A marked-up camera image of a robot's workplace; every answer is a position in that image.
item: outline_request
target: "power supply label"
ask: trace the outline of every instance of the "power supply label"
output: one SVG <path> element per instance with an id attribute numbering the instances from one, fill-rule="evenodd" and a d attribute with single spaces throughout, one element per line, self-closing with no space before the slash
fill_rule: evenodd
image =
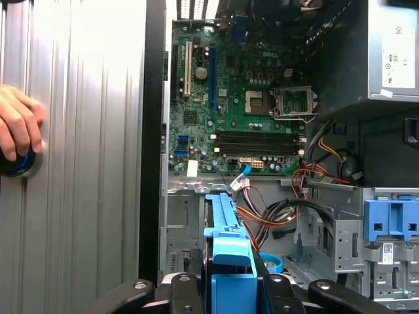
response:
<path id="1" fill-rule="evenodd" d="M 416 10 L 383 8 L 382 86 L 416 88 Z"/>

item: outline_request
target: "sticker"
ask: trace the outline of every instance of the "sticker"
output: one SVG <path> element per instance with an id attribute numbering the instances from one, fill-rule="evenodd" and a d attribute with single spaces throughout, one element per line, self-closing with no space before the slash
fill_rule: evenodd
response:
<path id="1" fill-rule="evenodd" d="M 393 265 L 393 243 L 382 244 L 382 263 L 383 265 Z"/>
<path id="2" fill-rule="evenodd" d="M 198 176 L 198 160 L 188 161 L 187 176 L 190 178 L 196 178 Z"/>
<path id="3" fill-rule="evenodd" d="M 393 92 L 389 90 L 383 90 L 381 89 L 380 95 L 387 97 L 387 98 L 393 98 Z"/>
<path id="4" fill-rule="evenodd" d="M 392 8 L 384 9 L 382 15 L 381 20 L 385 21 L 382 24 L 382 86 L 416 88 L 415 33 L 418 14 L 415 10 Z"/>

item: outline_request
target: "blue latch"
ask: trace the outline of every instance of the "blue latch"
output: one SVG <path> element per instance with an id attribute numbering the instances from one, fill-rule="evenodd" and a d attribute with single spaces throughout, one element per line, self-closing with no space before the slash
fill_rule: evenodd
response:
<path id="1" fill-rule="evenodd" d="M 410 241 L 419 236 L 419 201 L 411 196 L 398 200 L 367 200 L 364 204 L 364 239 L 396 236 Z"/>
<path id="2" fill-rule="evenodd" d="M 205 228 L 204 236 L 213 238 L 213 263 L 250 267 L 251 243 L 246 229 L 238 220 L 233 200 L 226 193 L 207 195 L 212 201 L 213 228 Z"/>
<path id="3" fill-rule="evenodd" d="M 237 266 L 226 268 L 231 273 L 212 273 L 211 312 L 256 314 L 257 272 L 247 230 L 228 194 L 207 195 L 206 200 L 211 202 L 214 227 L 205 228 L 204 236 L 213 239 L 213 263 Z"/>

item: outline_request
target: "hand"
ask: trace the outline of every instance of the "hand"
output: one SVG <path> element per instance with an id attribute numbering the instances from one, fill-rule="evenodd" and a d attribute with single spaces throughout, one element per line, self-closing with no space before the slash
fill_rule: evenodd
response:
<path id="1" fill-rule="evenodd" d="M 29 146 L 42 152 L 39 125 L 45 108 L 18 89 L 0 84 L 0 148 L 7 160 L 14 162 L 16 153 L 25 156 Z"/>

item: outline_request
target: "motherboard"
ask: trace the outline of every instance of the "motherboard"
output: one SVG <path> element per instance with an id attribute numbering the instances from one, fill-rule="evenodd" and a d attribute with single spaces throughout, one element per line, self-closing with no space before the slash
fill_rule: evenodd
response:
<path id="1" fill-rule="evenodd" d="M 250 39 L 242 29 L 175 23 L 169 169 L 193 160 L 201 173 L 294 172 L 304 154 L 312 93 L 285 43 Z"/>

